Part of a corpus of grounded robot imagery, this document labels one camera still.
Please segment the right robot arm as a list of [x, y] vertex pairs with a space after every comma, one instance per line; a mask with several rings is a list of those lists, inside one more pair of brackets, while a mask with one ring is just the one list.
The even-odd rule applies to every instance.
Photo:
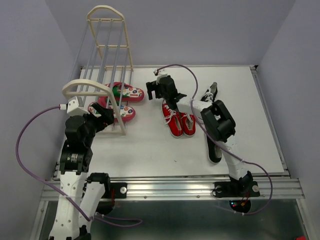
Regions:
[[242, 195], [253, 181], [252, 174], [244, 166], [236, 153], [236, 122], [221, 100], [215, 100], [217, 85], [212, 84], [201, 100], [194, 100], [179, 93], [170, 75], [159, 76], [157, 80], [146, 83], [148, 99], [163, 99], [169, 115], [184, 114], [200, 120], [206, 134], [208, 159], [219, 163], [224, 159], [228, 167], [230, 189], [235, 195]]

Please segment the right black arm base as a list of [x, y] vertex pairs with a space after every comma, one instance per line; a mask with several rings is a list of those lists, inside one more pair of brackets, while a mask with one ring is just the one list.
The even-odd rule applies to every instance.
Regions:
[[212, 195], [218, 199], [229, 199], [229, 205], [236, 213], [248, 214], [252, 203], [251, 198], [260, 196], [260, 189], [256, 181], [251, 182], [244, 190], [231, 181], [214, 182]]

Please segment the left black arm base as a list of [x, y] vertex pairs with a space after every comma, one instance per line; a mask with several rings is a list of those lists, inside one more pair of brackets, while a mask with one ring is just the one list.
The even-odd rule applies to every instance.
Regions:
[[91, 182], [86, 184], [80, 208], [88, 215], [98, 212], [108, 215], [116, 206], [116, 200], [127, 198], [127, 183], [112, 182], [110, 187], [103, 183]]

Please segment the cream shoe shelf with metal rods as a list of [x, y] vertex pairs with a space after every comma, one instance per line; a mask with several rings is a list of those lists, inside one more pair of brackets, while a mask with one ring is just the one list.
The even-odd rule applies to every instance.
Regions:
[[79, 77], [71, 75], [62, 88], [67, 103], [72, 97], [81, 97], [87, 110], [90, 103], [105, 97], [104, 107], [115, 114], [109, 133], [125, 135], [120, 106], [127, 104], [125, 83], [131, 82], [134, 68], [127, 23], [120, 11], [97, 5], [88, 12], [72, 74], [76, 70], [80, 70]]

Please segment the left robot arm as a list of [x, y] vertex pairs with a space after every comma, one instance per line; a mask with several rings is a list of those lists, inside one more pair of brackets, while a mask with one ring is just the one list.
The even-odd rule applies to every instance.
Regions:
[[65, 122], [66, 140], [60, 161], [59, 199], [50, 240], [89, 240], [90, 229], [102, 197], [111, 193], [111, 181], [107, 173], [89, 174], [93, 157], [91, 149], [96, 134], [114, 123], [113, 110], [97, 102], [92, 105], [95, 116], [84, 111], [71, 116]]

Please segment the pink sandal with green strap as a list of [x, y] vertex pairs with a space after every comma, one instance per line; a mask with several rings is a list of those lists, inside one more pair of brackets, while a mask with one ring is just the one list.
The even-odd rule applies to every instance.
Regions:
[[[94, 114], [96, 117], [99, 117], [101, 114], [98, 113], [98, 111], [93, 108], [93, 104], [94, 102], [91, 102], [88, 105], [87, 110], [90, 113]], [[134, 119], [134, 117], [136, 116], [136, 111], [131, 106], [121, 105], [119, 114], [121, 116], [122, 122], [125, 123]]]

